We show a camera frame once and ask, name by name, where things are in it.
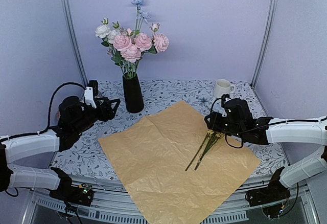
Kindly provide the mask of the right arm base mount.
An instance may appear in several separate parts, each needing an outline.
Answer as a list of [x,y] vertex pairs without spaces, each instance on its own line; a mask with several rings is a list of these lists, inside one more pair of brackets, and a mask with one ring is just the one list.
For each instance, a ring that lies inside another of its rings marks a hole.
[[[288,188],[284,187],[280,182],[280,174],[285,169],[281,167],[277,169],[269,181],[268,186],[258,189],[252,189],[246,192],[245,199],[251,207],[273,203],[279,200],[286,200],[291,196]],[[263,213],[270,219],[282,216],[286,204],[277,204],[274,206],[264,207]]]

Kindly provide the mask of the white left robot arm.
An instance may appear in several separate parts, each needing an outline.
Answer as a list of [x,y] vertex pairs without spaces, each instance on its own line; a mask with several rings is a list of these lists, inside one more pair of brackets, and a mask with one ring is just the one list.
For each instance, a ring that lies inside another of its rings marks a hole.
[[81,102],[78,97],[65,98],[59,105],[60,118],[46,132],[1,139],[1,191],[9,188],[45,188],[56,191],[64,200],[72,200],[76,189],[71,178],[59,168],[38,169],[15,165],[14,162],[46,152],[62,152],[72,148],[81,134],[96,121],[115,117],[119,99],[106,97]]

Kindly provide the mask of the pink rose stem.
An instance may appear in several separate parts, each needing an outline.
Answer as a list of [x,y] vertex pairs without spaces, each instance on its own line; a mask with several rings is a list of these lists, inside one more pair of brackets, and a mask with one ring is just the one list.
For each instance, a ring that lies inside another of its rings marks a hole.
[[113,40],[112,60],[119,66],[123,77],[132,79],[136,76],[139,61],[142,59],[141,50],[133,42],[134,31],[120,29],[121,34]]
[[145,54],[157,54],[168,49],[169,39],[164,34],[158,33],[159,28],[160,23],[152,23],[150,26],[151,36],[146,33],[139,33],[132,41],[140,52],[140,58],[135,62],[135,72],[137,72],[139,62]]

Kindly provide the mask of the artificial flower bouquet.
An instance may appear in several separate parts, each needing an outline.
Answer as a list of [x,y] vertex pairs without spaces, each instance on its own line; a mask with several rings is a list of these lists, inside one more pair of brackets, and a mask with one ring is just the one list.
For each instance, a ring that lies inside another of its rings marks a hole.
[[211,150],[211,148],[217,144],[217,142],[225,136],[222,132],[217,132],[213,130],[208,130],[201,145],[199,146],[197,152],[185,168],[185,171],[188,171],[188,169],[191,167],[195,159],[197,159],[196,166],[194,170],[197,170],[200,166],[204,156]]

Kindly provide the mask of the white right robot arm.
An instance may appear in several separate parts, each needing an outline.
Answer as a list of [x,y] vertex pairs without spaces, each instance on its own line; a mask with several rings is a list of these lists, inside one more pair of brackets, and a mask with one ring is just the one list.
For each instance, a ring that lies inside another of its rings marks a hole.
[[211,110],[204,120],[208,129],[234,136],[242,143],[316,144],[320,147],[304,159],[276,170],[264,191],[268,201],[276,201],[294,184],[326,171],[326,117],[311,119],[253,118],[246,100],[221,99],[224,113]]

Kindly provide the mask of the white rose stem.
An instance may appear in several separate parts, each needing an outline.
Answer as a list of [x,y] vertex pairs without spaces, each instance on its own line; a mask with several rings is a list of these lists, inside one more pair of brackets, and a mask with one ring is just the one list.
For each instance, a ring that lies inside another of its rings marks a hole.
[[123,61],[118,53],[118,51],[114,48],[113,42],[116,36],[121,35],[122,30],[120,29],[119,22],[112,23],[112,28],[109,25],[109,18],[103,18],[101,20],[101,25],[98,26],[95,30],[95,36],[102,40],[101,45],[107,47],[107,54],[111,56],[111,60],[115,65],[120,68],[123,67]]

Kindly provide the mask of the thin blue flower stem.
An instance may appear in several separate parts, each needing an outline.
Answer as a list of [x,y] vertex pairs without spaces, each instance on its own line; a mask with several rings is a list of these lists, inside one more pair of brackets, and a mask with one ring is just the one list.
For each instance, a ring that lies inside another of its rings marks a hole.
[[150,15],[147,11],[144,11],[142,7],[145,5],[145,0],[133,0],[131,2],[134,6],[136,6],[136,21],[135,21],[135,29],[134,36],[141,32],[141,28],[143,23],[148,23],[148,19],[150,19]]

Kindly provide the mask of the orange wrapping paper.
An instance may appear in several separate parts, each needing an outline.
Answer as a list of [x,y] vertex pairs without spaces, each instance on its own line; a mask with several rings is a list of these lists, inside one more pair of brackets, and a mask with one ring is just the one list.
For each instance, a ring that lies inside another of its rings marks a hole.
[[149,223],[200,223],[257,169],[238,141],[220,139],[194,170],[185,168],[207,133],[203,116],[184,101],[100,138],[116,175]]

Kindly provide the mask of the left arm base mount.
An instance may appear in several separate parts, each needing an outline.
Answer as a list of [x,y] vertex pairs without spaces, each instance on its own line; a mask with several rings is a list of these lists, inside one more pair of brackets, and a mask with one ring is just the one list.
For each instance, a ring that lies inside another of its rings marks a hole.
[[67,203],[73,203],[90,207],[94,197],[92,185],[82,183],[79,186],[72,185],[72,179],[61,169],[52,167],[59,177],[59,186],[55,190],[50,190],[49,196]]

